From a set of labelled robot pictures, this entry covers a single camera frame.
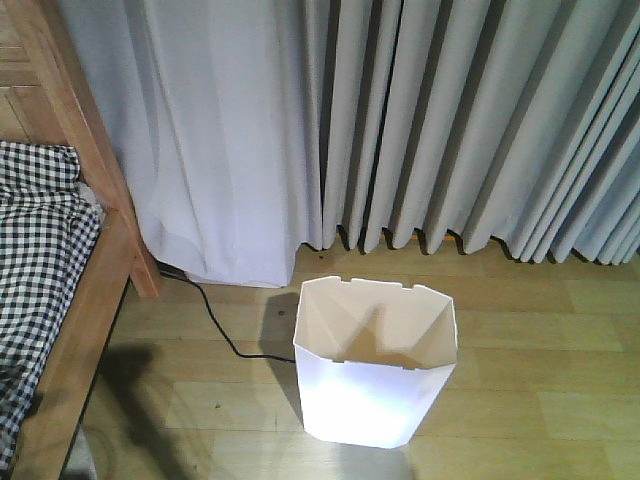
bedsheet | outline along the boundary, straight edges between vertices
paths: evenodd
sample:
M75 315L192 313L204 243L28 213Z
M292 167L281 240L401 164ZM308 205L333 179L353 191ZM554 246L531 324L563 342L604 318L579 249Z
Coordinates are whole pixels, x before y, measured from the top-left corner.
M0 477L99 234L70 147L0 142Z

wooden floor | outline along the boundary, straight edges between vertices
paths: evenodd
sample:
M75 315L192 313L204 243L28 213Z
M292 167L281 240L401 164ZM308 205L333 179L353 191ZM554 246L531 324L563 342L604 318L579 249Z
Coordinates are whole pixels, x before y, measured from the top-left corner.
M417 243L362 256L302 247L290 287L206 286L245 352L293 355L300 283L339 274L454 298L459 362L411 443L302 430L295 367L235 357L198 292L127 293L84 419L101 479L638 479L640 261L516 263Z

checkered fabric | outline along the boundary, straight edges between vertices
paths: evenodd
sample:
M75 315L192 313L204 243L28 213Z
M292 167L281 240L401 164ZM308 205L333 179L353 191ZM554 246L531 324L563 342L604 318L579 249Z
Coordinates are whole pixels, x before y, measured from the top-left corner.
M0 477L98 237L79 172L72 148L0 142Z

wooden headboard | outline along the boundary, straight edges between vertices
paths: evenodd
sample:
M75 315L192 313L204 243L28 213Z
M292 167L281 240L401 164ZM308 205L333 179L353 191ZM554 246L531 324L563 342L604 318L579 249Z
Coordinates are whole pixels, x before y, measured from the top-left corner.
M0 138L76 147L84 180L130 231L138 293L157 296L158 269L55 1L0 0L0 94Z
M0 138L76 147L107 218L48 357L37 412L20 429L12 480L54 480L69 446L127 279L159 295L107 131L53 0L0 0Z

sheer curtain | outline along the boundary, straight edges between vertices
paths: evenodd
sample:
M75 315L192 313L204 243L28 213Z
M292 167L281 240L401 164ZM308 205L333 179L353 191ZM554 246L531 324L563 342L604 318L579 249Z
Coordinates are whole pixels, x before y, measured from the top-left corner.
M150 250L286 285L300 243L640 245L636 0L61 0Z

